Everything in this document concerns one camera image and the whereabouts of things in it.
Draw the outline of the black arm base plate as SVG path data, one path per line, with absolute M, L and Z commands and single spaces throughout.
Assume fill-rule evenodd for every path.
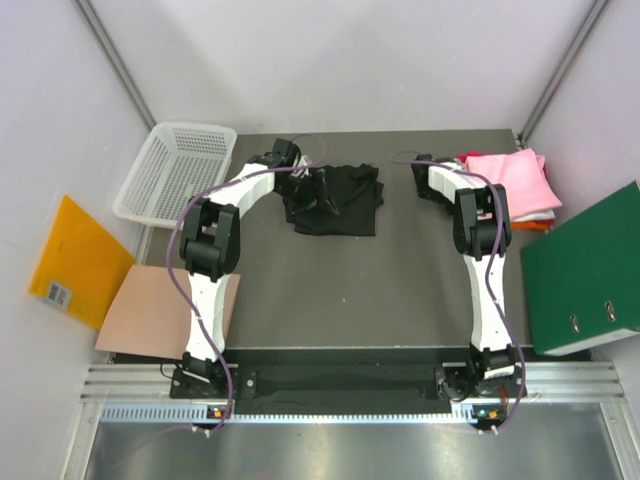
M 466 348 L 229 349 L 209 382 L 182 369 L 170 397 L 234 401 L 235 413 L 444 413 L 454 400 L 514 399 L 521 374 L 480 383 Z

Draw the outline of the black printed t-shirt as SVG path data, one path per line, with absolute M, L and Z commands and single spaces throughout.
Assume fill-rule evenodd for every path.
M 285 218 L 304 235 L 373 237 L 383 189 L 369 164 L 314 168 L 286 184 Z

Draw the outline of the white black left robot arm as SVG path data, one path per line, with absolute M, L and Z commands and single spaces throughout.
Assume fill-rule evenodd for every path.
M 182 369 L 205 396 L 226 387 L 224 303 L 231 274 L 241 254 L 241 219 L 264 196 L 280 195 L 295 213 L 314 207 L 339 213 L 323 170 L 291 140 L 278 138 L 270 151 L 252 156 L 232 180 L 192 197 L 180 214 L 180 258 L 191 292 L 183 293 L 192 309 L 190 335 Z

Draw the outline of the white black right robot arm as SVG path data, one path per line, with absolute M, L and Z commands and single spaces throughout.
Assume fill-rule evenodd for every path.
M 469 275 L 473 326 L 466 380 L 487 396 L 514 373 L 516 349 L 505 323 L 504 266 L 511 242 L 506 190 L 452 159 L 419 154 L 411 162 L 417 195 L 443 205 Z

